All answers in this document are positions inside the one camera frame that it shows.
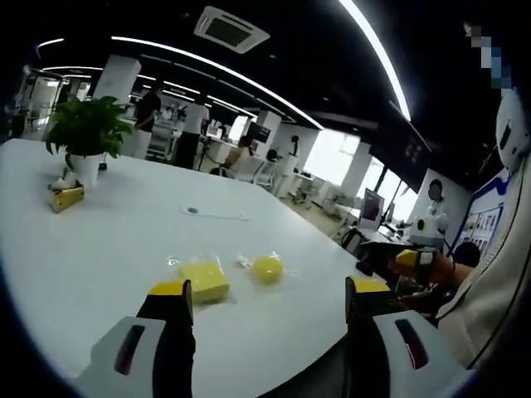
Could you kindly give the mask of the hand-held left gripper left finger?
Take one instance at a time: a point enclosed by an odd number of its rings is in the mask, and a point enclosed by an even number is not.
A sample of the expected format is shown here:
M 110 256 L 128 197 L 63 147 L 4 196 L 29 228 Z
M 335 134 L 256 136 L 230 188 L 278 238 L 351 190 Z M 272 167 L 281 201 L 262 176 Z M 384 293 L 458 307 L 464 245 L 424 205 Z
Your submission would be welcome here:
M 134 316 L 119 320 L 90 352 L 76 378 L 81 397 L 191 397 L 192 283 L 152 287 Z

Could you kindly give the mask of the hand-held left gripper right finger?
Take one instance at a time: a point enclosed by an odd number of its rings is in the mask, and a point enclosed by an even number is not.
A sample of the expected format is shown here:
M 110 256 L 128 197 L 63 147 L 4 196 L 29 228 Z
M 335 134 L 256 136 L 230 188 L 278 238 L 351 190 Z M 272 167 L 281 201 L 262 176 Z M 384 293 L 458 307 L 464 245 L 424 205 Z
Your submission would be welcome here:
M 345 280 L 344 397 L 454 397 L 474 375 L 377 279 Z

